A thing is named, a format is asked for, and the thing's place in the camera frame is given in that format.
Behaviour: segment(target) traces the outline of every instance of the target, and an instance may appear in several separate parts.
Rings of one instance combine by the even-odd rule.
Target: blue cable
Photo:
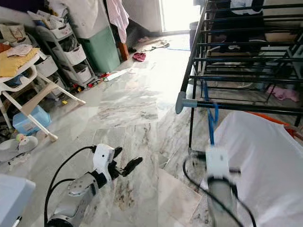
[[[204,89],[205,100],[209,101],[208,87],[207,87],[207,82],[205,80],[203,80],[203,89]],[[218,105],[214,103],[214,117],[209,108],[207,109],[207,114],[208,114],[208,129],[209,129],[210,144],[214,145],[214,127],[218,123],[218,118],[219,118]]]

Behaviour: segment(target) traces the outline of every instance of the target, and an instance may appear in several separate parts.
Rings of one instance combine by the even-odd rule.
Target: clothes drying rack
[[[278,22],[284,23],[283,26],[266,25],[263,27],[242,27],[242,28],[227,28],[227,29],[213,29],[215,23],[230,22],[237,23],[240,20],[247,20],[247,15],[237,17],[225,17],[218,18],[216,14],[218,12],[235,11],[235,10],[247,10],[253,9],[253,7],[242,8],[216,8],[218,3],[228,4],[230,0],[206,0],[205,6],[201,12],[201,17],[196,29],[195,38],[193,41],[191,54],[187,64],[186,72],[184,75],[181,90],[176,102],[176,113],[180,113],[183,107],[191,107],[190,117],[190,134],[189,134],[189,149],[191,149],[193,121],[194,121],[194,109],[196,107],[204,108],[219,108],[228,110],[241,110],[250,112],[260,112],[269,114],[285,114],[296,116],[295,126],[298,126],[303,114],[302,106],[296,108],[289,108],[285,106],[271,106],[268,105],[268,101],[272,92],[269,95],[265,95],[265,91],[269,85],[295,85],[302,90],[303,78],[301,75],[303,64],[303,4],[287,4],[287,5],[263,5],[258,6],[263,11],[281,10],[281,9],[298,9],[301,8],[300,14],[284,14],[272,13],[272,15],[265,15],[263,13],[257,15],[250,15],[250,19],[262,19],[265,23]],[[263,42],[250,41],[250,42],[214,42],[212,36],[215,34],[231,34],[233,32],[245,33],[251,31],[262,31],[264,34],[281,34],[290,33],[295,35],[295,39],[292,41],[280,41],[280,42]],[[225,53],[214,52],[214,47],[221,46],[258,46],[259,49],[250,54],[243,53],[243,51],[237,48],[229,49],[225,48]],[[285,68],[290,69],[290,73],[284,74],[282,70]],[[193,80],[193,94],[192,98],[187,97],[187,86],[189,80]],[[263,92],[261,100],[241,100],[241,99],[228,99],[226,97],[213,98],[209,97],[210,101],[206,99],[196,98],[197,82],[201,81],[201,91],[205,81],[219,81],[235,83],[248,83],[248,84],[263,84],[265,88],[263,91],[251,86],[207,86],[208,90],[228,90],[228,91],[245,91],[245,92]]]

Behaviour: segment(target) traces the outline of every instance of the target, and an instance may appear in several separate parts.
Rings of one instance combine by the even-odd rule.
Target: marble floor
[[[123,147],[116,159],[119,166],[125,166],[137,156],[143,157],[143,162],[129,176],[119,177],[112,186],[100,189],[81,227],[211,225],[206,196],[182,172],[188,148],[190,109],[179,115],[174,110],[189,54],[163,48],[147,52],[144,62],[130,59],[117,69],[135,67],[139,68],[137,73],[126,73],[79,93],[77,97],[85,100],[86,105],[77,106],[68,100],[68,105],[50,111],[53,122],[48,128],[59,139],[51,143],[38,132],[39,145],[27,160],[14,167],[0,165],[0,173],[23,176],[36,183],[20,227],[43,226],[45,194],[56,169],[74,151],[98,143]],[[189,85],[188,95],[191,93],[192,85]],[[228,113],[220,110],[219,121]],[[196,109],[195,116],[193,149],[203,150],[208,143],[206,110]],[[282,120],[294,122],[292,117]],[[200,165],[200,173],[195,171],[197,180],[202,179],[205,169]],[[79,177],[91,170],[92,154],[83,151],[62,169],[58,180]],[[65,187],[62,185],[52,195],[49,215]]]

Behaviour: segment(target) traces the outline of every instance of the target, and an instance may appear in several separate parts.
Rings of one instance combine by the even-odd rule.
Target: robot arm
[[[121,151],[120,147],[114,149],[105,144],[97,145],[93,157],[95,171],[87,172],[67,186],[65,196],[48,220],[47,227],[78,227],[87,206],[98,194],[98,189],[111,183],[119,175],[127,176],[143,160],[142,157],[138,157],[131,160],[125,168],[119,168],[113,159]]]

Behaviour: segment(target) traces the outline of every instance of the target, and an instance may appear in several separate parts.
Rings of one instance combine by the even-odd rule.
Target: black metal drying rack
[[[216,9],[217,3],[229,3],[230,0],[206,0],[205,6],[201,12],[201,17],[198,22],[191,54],[187,64],[186,72],[184,75],[181,90],[178,95],[176,103],[176,113],[180,113],[183,107],[191,107],[191,119],[190,119],[190,134],[189,134],[189,148],[191,149],[192,132],[193,132],[193,120],[194,120],[194,108],[214,108],[214,102],[200,101],[196,99],[196,87],[197,81],[220,81],[220,82],[243,82],[243,83],[262,83],[266,85],[266,90],[269,85],[276,86],[277,84],[294,84],[301,88],[303,84],[303,78],[300,72],[300,66],[297,63],[303,62],[302,57],[298,57],[298,52],[302,54],[303,51],[303,27],[300,26],[263,26],[263,27],[247,27],[247,28],[227,28],[227,29],[212,29],[214,23],[218,22],[237,22],[239,20],[247,19],[246,15],[238,17],[225,17],[217,18],[215,15],[217,12],[234,11],[234,10],[247,10],[253,7],[242,8],[223,8]],[[282,8],[302,8],[303,4],[287,4],[287,5],[270,5],[270,6],[258,6],[260,9],[275,9]],[[264,22],[300,22],[303,21],[302,14],[293,15],[272,15],[264,16],[263,13],[250,15],[250,19],[262,19]],[[211,37],[214,34],[230,34],[232,32],[251,32],[262,31],[265,34],[268,33],[291,33],[295,35],[295,39],[290,42],[212,42]],[[275,49],[266,49],[260,47],[255,53],[242,53],[238,49],[228,49],[226,52],[231,52],[234,55],[224,55],[221,52],[210,51],[214,46],[262,46],[262,47],[276,47]],[[259,53],[264,52],[265,56],[260,56]],[[284,68],[289,68],[291,73],[289,77],[281,72]],[[239,71],[239,69],[250,69],[248,71]],[[270,73],[262,72],[264,69],[268,69]],[[193,94],[192,98],[187,98],[186,91],[188,82],[193,79]],[[244,90],[244,91],[258,91],[256,88],[251,87],[214,87],[208,86],[208,89],[219,90]],[[297,116],[295,126],[298,126],[303,115],[303,108],[288,108],[281,106],[268,106],[268,100],[272,92],[269,93],[264,100],[251,101],[251,100],[237,100],[228,98],[211,98],[220,99],[223,102],[216,102],[219,109],[228,110],[242,110],[259,113],[269,114],[285,114]],[[245,103],[228,103],[226,100],[252,102],[252,104]]]

